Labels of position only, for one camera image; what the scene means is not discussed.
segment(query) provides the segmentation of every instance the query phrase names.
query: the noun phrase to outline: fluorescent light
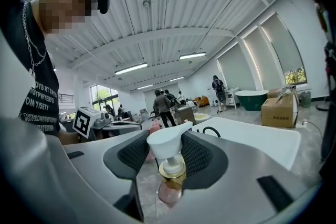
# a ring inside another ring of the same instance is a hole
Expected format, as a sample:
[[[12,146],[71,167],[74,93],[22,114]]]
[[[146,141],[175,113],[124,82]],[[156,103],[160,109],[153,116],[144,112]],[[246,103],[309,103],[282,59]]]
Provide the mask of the fluorescent light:
[[[184,77],[180,77],[180,78],[177,78],[177,79],[171,79],[170,81],[174,81],[174,80],[178,80],[178,79],[183,79]]]
[[[130,72],[130,71],[133,71],[133,70],[144,68],[144,67],[147,67],[147,66],[148,66],[147,63],[145,62],[145,63],[141,63],[140,65],[134,66],[134,67],[128,67],[128,68],[119,70],[119,71],[115,72],[115,74],[120,75],[120,74],[124,74],[124,73]]]
[[[150,86],[153,86],[154,84],[150,84],[150,85],[147,85],[147,86],[143,86],[143,87],[139,87],[137,88],[137,90],[140,90],[140,89],[143,89],[143,88],[147,88],[147,87],[150,87]]]
[[[201,52],[199,54],[182,55],[182,56],[180,56],[180,60],[194,58],[194,57],[200,57],[200,56],[205,56],[205,55],[206,55],[205,52]]]

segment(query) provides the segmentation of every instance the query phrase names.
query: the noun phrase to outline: table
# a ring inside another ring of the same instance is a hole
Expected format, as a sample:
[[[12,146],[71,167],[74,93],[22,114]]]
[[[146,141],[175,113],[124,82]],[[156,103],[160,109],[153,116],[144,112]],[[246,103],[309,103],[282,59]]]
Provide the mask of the table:
[[[301,135],[297,131],[260,126],[219,117],[197,124],[192,127],[192,130],[199,129],[202,132],[206,126],[211,126],[218,130],[223,139],[253,146],[263,151],[287,170],[290,170],[293,165],[301,141]],[[205,133],[216,136],[211,130],[206,130]]]
[[[240,104],[238,97],[236,97],[236,92],[239,91],[239,87],[228,89],[226,91],[226,106],[233,105],[237,109],[237,104]]]
[[[137,122],[113,121],[102,128],[103,131],[112,131],[114,136],[126,134],[140,130],[141,126]]]
[[[194,112],[192,108],[183,106],[181,108],[175,109],[175,115],[176,115],[178,124],[183,124],[184,120],[188,120],[188,121],[193,122],[193,124],[196,124]]]

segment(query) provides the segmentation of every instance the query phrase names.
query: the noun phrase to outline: window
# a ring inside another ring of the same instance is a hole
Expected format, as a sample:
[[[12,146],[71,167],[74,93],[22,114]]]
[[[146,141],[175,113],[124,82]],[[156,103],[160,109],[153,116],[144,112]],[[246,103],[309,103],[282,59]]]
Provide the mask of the window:
[[[118,91],[101,85],[92,86],[90,91],[94,109],[105,111],[104,106],[108,104],[115,112],[118,111],[120,106]]]
[[[251,70],[238,44],[217,58],[228,88],[256,90]]]
[[[261,24],[261,28],[279,58],[286,84],[306,83],[307,77],[299,50],[281,18],[274,13]]]
[[[243,40],[256,62],[263,89],[269,90],[281,87],[283,84],[282,72],[277,68],[270,50],[270,44],[267,44],[260,29],[256,27]]]

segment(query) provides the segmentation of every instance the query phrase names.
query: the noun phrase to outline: cardboard box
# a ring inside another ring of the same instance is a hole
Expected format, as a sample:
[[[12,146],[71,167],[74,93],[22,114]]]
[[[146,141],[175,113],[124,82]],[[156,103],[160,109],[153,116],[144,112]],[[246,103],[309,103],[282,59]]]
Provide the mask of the cardboard box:
[[[282,88],[270,89],[267,93],[267,98],[276,98],[281,91]]]
[[[295,127],[298,115],[296,91],[278,98],[269,98],[261,106],[261,123],[263,126]]]

